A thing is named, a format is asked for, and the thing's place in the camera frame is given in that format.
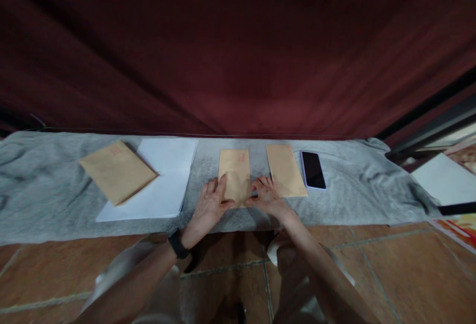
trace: cable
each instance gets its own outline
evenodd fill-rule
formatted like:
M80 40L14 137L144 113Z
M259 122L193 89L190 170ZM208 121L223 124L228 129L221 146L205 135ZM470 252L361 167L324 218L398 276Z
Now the cable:
M118 130L118 129L98 129L98 128L60 128L60 127L43 127L41 129L37 129L37 131L43 130L95 130L95 131L112 131L112 132L125 132L125 133L144 133L144 134L152 134L152 135L193 135L193 136L208 136L208 137L246 137L246 136L312 136L312 137L341 137L341 138L349 138L349 139L356 139L357 136L347 136L347 135L331 135L331 134L196 134L196 133L172 133L172 132L149 132L144 130Z

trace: tiled floor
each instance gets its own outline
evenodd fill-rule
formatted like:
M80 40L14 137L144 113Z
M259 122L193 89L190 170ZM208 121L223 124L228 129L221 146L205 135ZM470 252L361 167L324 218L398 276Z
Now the tiled floor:
M476 323L476 256L426 223L403 227L322 226L313 235L340 256L382 323ZM0 323L75 318L94 279L141 236L0 248ZM181 280L196 323L270 323L280 276L268 261L267 233L209 235L199 267Z

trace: person's left hand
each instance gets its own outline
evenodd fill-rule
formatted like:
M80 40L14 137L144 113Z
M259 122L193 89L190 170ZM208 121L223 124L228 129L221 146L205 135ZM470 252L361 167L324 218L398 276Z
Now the person's left hand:
M215 178L203 186L192 219L183 230L181 241L185 248L195 246L220 221L223 214L234 206L235 202L232 200L222 201L226 187L226 174L218 181L218 185Z

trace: envelope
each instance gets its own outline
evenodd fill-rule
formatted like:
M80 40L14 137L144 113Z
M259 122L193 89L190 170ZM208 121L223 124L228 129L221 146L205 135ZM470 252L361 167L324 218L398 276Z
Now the envelope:
M220 150L218 179L227 174L224 199L234 200L235 208L246 207L245 200L251 196L251 171L248 149Z
M114 205L120 205L157 177L121 141L82 158L79 163Z
M301 173L290 145L266 146L271 179L280 197L307 196Z

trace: black wristband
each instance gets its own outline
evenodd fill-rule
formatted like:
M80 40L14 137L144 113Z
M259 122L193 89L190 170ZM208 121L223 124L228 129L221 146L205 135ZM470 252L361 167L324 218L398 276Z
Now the black wristband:
M178 259L185 259L190 252L180 242L180 229L176 229L174 233L169 236L169 243L174 249Z

